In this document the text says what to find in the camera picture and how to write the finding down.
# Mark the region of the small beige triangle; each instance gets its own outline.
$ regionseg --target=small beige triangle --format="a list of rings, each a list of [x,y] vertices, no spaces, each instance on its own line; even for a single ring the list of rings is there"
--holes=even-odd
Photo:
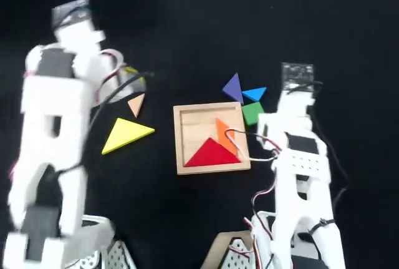
[[[138,116],[140,108],[142,107],[143,104],[143,100],[144,100],[144,94],[140,94],[138,97],[135,97],[134,99],[131,99],[130,101],[127,102],[133,114],[135,114],[135,117]]]

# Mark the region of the table surface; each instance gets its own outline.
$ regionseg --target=table surface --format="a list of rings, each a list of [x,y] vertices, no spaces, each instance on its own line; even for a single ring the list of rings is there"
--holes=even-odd
[[[24,58],[54,41],[50,9],[67,1],[0,0],[1,245],[11,228],[7,171],[19,153]],[[138,119],[156,131],[102,156],[115,119],[132,119],[126,101],[107,107],[89,138],[86,213],[116,224],[139,268],[199,268],[219,232],[246,228],[251,195],[271,174],[267,164],[253,164],[245,172],[176,176],[173,105],[229,101],[221,88],[238,72],[243,89],[268,86],[261,104],[273,112],[281,62],[312,63],[324,82],[316,116],[350,177],[337,208],[347,268],[397,266],[397,2],[91,0],[103,47],[156,72]],[[262,154],[254,139],[249,151]],[[332,176],[336,193],[335,166]],[[272,210],[273,197],[257,207]]]

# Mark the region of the purple triangle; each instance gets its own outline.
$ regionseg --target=purple triangle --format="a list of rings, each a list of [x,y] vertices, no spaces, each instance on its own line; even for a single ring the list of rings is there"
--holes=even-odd
[[[232,99],[244,104],[243,93],[239,84],[238,74],[233,75],[230,81],[223,87],[222,91]]]

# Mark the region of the blue triangle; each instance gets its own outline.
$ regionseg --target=blue triangle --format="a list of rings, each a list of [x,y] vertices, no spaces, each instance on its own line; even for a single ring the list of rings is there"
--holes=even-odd
[[[230,96],[232,99],[244,104],[243,94],[241,93],[241,86],[239,84],[238,74],[233,75],[233,77],[228,81],[228,83],[223,87],[222,91]]]
[[[261,97],[262,97],[263,93],[266,91],[266,89],[267,89],[267,87],[251,89],[251,90],[243,91],[243,94],[248,99],[251,99],[254,102],[259,102],[259,100],[261,99]]]

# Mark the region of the wooden base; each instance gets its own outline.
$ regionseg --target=wooden base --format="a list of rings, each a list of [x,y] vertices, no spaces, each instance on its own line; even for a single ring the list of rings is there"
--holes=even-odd
[[[245,130],[241,104],[239,102],[221,102],[201,105],[176,105],[173,107],[175,120],[175,144],[177,174],[203,174],[207,172],[224,172],[247,170],[251,163],[244,160],[238,152],[241,163],[185,167],[185,164],[204,144],[209,137],[218,141],[216,119],[222,120],[230,128]],[[248,155],[245,134],[235,134],[236,143]]]

